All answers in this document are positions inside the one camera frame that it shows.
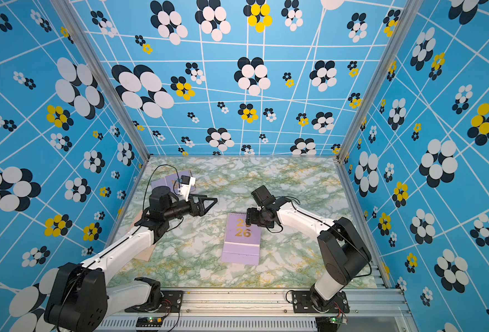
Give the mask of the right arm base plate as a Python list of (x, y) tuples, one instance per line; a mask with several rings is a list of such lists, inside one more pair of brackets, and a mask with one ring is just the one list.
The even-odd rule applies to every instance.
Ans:
[(292, 306), (294, 313), (324, 313), (347, 314), (350, 312), (347, 296), (344, 292), (338, 292), (329, 300), (324, 300), (317, 292), (292, 291)]

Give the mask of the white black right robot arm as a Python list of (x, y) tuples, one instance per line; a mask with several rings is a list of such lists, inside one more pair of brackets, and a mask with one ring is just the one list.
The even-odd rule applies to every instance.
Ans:
[(298, 207), (288, 196), (274, 196), (265, 186), (251, 192), (257, 206), (249, 208), (245, 223), (271, 230), (292, 228), (316, 241), (325, 273), (309, 290), (313, 310), (327, 313), (339, 309), (340, 292), (366, 266), (371, 266), (371, 253), (353, 223), (341, 217), (337, 220), (320, 217)]

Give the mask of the purple calendar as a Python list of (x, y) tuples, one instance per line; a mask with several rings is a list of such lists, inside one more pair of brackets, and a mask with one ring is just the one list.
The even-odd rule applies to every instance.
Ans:
[[(181, 177), (182, 175), (187, 175), (187, 176), (193, 176), (192, 172), (190, 170), (186, 171), (180, 171), (178, 172), (178, 177)], [(175, 194), (179, 194), (179, 184), (176, 183), (177, 181), (177, 175), (176, 174), (170, 174), (166, 177), (154, 180), (151, 182), (151, 189), (153, 190), (156, 187), (159, 186), (166, 186), (171, 189), (172, 192)]]
[(221, 260), (224, 263), (258, 266), (261, 229), (245, 223), (246, 214), (230, 213), (226, 224)]

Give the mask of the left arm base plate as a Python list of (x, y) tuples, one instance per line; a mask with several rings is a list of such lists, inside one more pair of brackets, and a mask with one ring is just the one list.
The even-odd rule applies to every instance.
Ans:
[(182, 306), (184, 292), (175, 291), (156, 291), (151, 294), (148, 300), (137, 306), (127, 308), (126, 313), (178, 313)]

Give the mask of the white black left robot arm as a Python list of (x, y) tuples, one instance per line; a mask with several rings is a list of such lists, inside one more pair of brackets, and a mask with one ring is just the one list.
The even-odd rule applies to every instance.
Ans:
[(108, 316), (124, 310), (158, 311), (165, 305), (161, 284), (138, 277), (110, 287), (110, 280), (138, 254), (155, 245), (170, 229), (170, 221), (186, 215), (203, 217), (218, 200), (186, 193), (180, 198), (167, 186), (152, 190), (149, 205), (131, 231), (95, 256), (61, 266), (43, 315), (55, 329), (94, 331)]

